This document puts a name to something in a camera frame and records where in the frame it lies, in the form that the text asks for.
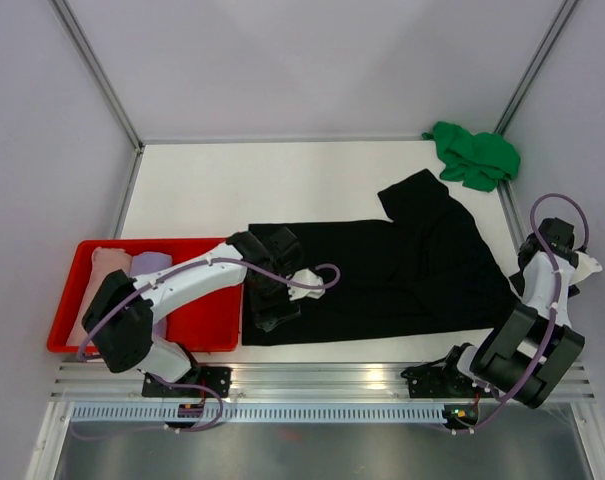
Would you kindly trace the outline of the black t shirt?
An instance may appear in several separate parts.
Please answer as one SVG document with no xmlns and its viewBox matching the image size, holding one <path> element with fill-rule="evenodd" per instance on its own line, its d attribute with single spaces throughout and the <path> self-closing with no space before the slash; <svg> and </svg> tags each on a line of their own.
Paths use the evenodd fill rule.
<svg viewBox="0 0 605 480">
<path fill-rule="evenodd" d="M 290 223 L 305 267 L 331 263 L 336 286 L 300 300 L 273 331 L 245 312 L 242 342 L 276 346 L 491 328 L 516 303 L 473 216 L 431 172 L 378 194 L 383 220 Z"/>
</svg>

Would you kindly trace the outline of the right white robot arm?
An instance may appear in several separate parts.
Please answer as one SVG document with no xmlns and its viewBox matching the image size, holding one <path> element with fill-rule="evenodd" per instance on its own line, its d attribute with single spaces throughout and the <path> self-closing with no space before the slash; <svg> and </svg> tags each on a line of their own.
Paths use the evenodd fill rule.
<svg viewBox="0 0 605 480">
<path fill-rule="evenodd" d="M 445 392 L 460 395 L 474 386 L 506 394 L 522 382 L 513 399 L 535 409 L 582 352 L 585 339 L 572 329 L 568 315 L 583 256 L 574 248 L 574 226 L 546 218 L 539 233 L 552 254 L 534 234 L 527 237 L 518 252 L 519 271 L 512 277 L 520 300 L 480 346 L 452 348 L 438 371 Z"/>
</svg>

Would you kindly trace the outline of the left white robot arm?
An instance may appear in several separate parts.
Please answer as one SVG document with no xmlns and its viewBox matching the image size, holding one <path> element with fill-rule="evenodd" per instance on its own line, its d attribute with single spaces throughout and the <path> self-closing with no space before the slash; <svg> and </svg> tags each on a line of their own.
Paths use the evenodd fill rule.
<svg viewBox="0 0 605 480">
<path fill-rule="evenodd" d="M 273 327 L 298 310 L 298 283 L 309 273 L 304 261 L 302 244 L 287 227 L 263 238 L 238 232 L 176 265 L 137 275 L 121 269 L 107 274 L 82 326 L 110 372 L 142 371 L 188 396 L 200 384 L 197 362 L 183 341 L 158 333 L 160 321 L 215 292 L 242 287 Z"/>
</svg>

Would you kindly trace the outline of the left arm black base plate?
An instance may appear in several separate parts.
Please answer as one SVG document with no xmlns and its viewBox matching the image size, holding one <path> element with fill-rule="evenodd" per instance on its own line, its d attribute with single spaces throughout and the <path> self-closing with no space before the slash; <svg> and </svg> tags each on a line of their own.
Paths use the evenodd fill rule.
<svg viewBox="0 0 605 480">
<path fill-rule="evenodd" d="M 158 380 L 146 374 L 142 387 L 145 398 L 227 398 L 232 369 L 227 366 L 200 365 L 176 382 Z"/>
</svg>

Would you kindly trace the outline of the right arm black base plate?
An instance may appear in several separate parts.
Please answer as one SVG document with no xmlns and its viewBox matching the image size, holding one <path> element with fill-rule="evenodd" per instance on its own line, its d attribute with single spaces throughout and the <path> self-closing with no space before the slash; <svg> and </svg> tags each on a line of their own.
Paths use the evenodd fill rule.
<svg viewBox="0 0 605 480">
<path fill-rule="evenodd" d="M 412 399 L 492 398 L 492 394 L 444 364 L 423 364 L 405 368 L 400 377 L 406 381 Z"/>
</svg>

